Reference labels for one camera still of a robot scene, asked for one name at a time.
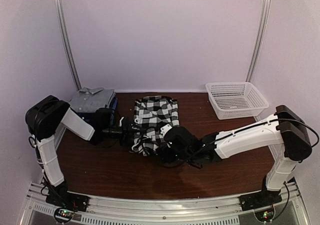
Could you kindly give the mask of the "black white checkered shirt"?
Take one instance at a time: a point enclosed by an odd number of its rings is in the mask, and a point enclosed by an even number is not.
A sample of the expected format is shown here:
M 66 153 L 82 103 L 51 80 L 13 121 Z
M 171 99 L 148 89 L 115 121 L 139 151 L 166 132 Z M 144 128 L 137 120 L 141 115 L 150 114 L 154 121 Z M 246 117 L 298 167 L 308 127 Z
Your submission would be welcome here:
M 161 128 L 169 125 L 178 127 L 178 101 L 169 96 L 145 96 L 134 102 L 133 126 L 134 134 L 130 151 L 143 156 L 156 155 L 158 149 L 166 148 L 168 144 L 161 134 Z

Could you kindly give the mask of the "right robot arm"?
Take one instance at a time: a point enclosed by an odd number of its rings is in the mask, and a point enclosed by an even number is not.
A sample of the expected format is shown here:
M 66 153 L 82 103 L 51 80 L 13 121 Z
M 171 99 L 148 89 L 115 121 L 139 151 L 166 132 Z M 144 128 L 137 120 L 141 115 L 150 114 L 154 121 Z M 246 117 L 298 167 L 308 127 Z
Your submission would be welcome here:
M 311 128 L 285 105 L 266 119 L 235 130 L 214 132 L 198 139 L 183 126 L 160 128 L 164 144 L 156 149 L 163 164 L 170 167 L 184 163 L 201 169 L 231 156 L 268 146 L 280 146 L 281 153 L 264 177 L 261 191 L 256 193 L 259 205 L 268 205 L 279 193 L 299 162 L 308 158 L 313 145 Z

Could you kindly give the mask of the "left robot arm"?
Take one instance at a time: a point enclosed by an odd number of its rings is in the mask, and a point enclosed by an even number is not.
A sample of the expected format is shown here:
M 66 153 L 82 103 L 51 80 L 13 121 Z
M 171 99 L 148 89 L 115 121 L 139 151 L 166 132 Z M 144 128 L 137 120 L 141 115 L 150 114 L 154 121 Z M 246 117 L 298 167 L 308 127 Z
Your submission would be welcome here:
M 120 144 L 131 142 L 139 130 L 128 117 L 121 117 L 117 126 L 112 125 L 110 120 L 114 113 L 111 108 L 101 107 L 86 121 L 68 102 L 53 95 L 27 111 L 25 122 L 30 133 L 29 143 L 36 150 L 38 164 L 51 186 L 58 187 L 65 182 L 55 147 L 57 128 L 63 126 L 92 145 L 105 139 L 116 139 Z

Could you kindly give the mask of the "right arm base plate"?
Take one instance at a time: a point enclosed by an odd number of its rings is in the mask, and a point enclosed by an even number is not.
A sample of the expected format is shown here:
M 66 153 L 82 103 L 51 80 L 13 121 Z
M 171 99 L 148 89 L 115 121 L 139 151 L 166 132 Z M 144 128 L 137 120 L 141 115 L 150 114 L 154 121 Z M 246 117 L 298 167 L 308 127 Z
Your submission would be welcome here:
M 282 201 L 280 191 L 261 190 L 258 192 L 241 195 L 239 202 L 242 211 L 255 210 Z

